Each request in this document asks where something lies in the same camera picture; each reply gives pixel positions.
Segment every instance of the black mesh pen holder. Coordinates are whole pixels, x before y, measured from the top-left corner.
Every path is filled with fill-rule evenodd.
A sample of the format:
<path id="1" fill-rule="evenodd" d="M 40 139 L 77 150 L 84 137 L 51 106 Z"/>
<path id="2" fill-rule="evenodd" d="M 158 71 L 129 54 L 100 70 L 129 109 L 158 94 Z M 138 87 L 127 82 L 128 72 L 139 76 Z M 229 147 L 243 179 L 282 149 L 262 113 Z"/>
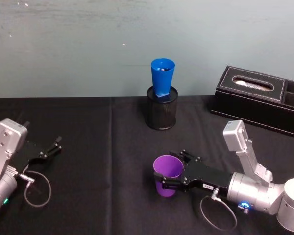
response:
<path id="1" fill-rule="evenodd" d="M 147 125 L 155 130 L 167 130 L 176 123 L 177 90 L 171 86 L 170 94 L 157 97 L 150 87 L 147 90 Z"/>

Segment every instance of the plastic cup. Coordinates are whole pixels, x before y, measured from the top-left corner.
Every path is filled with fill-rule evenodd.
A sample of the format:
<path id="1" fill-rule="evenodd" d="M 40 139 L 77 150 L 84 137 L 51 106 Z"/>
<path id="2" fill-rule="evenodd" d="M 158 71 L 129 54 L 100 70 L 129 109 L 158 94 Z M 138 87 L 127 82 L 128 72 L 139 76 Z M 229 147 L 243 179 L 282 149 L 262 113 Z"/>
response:
<path id="1" fill-rule="evenodd" d="M 153 162 L 153 170 L 169 178 L 180 177 L 183 172 L 183 167 L 182 161 L 171 155 L 162 155 Z M 175 190 L 163 189 L 162 183 L 159 181 L 156 181 L 156 189 L 163 197 L 171 197 L 175 194 Z"/>
<path id="2" fill-rule="evenodd" d="M 167 58 L 159 58 L 151 62 L 152 86 L 157 97 L 169 95 L 174 68 L 174 61 Z"/>

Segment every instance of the blue led light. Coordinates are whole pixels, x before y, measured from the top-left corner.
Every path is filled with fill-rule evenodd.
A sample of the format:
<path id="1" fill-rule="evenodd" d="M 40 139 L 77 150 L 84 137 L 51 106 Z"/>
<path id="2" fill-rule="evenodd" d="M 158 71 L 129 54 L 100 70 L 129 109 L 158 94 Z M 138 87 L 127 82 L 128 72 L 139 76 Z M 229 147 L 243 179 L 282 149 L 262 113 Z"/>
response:
<path id="1" fill-rule="evenodd" d="M 242 202 L 241 206 L 244 208 L 250 208 L 250 205 L 247 202 Z"/>

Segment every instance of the table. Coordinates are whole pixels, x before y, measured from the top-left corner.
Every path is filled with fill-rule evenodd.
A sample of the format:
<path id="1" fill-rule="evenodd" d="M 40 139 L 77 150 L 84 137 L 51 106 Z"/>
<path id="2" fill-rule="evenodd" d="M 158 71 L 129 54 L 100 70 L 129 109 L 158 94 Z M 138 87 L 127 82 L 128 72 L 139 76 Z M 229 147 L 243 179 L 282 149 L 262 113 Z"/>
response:
<path id="1" fill-rule="evenodd" d="M 169 150 L 187 149 L 205 164 L 243 172 L 238 157 L 227 150 L 222 131 L 229 119 L 211 114 L 212 96 L 178 99 L 177 123 L 166 131 L 144 122 L 145 97 L 0 99 L 0 121 L 30 121 L 28 139 L 49 145 L 62 136 L 63 151 L 44 174 L 52 198 L 33 208 L 18 186 L 0 210 L 0 235 L 217 235 L 198 212 L 201 190 L 160 197 L 152 162 Z M 245 124 L 258 162 L 273 173 L 275 183 L 294 177 L 294 138 Z M 291 234 L 275 216 L 248 215 L 229 203 L 238 218 L 233 235 Z M 232 218 L 217 203 L 206 204 L 220 226 Z"/>

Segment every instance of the metal bracket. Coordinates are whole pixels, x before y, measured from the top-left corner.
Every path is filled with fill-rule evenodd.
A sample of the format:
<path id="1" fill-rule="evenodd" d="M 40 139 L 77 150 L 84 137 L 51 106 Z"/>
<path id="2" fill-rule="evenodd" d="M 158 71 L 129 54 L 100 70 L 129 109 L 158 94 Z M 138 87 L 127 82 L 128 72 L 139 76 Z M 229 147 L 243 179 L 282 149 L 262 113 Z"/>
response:
<path id="1" fill-rule="evenodd" d="M 0 122 L 0 179 L 5 173 L 12 155 L 20 149 L 27 136 L 27 129 L 5 119 Z"/>
<path id="2" fill-rule="evenodd" d="M 61 140 L 62 140 L 62 137 L 58 136 L 50 148 L 48 148 L 46 151 L 41 151 L 39 153 L 40 158 L 45 159 L 45 158 L 52 157 L 52 156 L 55 156 L 58 153 L 60 153 L 61 149 L 62 149 L 62 147 L 60 145 Z"/>
<path id="3" fill-rule="evenodd" d="M 159 174 L 157 172 L 154 172 L 153 176 L 155 178 L 155 181 L 162 183 L 162 187 L 164 189 L 181 189 L 182 184 L 179 179 L 164 177 L 162 174 Z"/>
<path id="4" fill-rule="evenodd" d="M 223 130 L 223 136 L 229 151 L 235 151 L 240 158 L 244 174 L 268 187 L 273 175 L 257 162 L 252 141 L 248 138 L 243 121 L 229 121 Z"/>

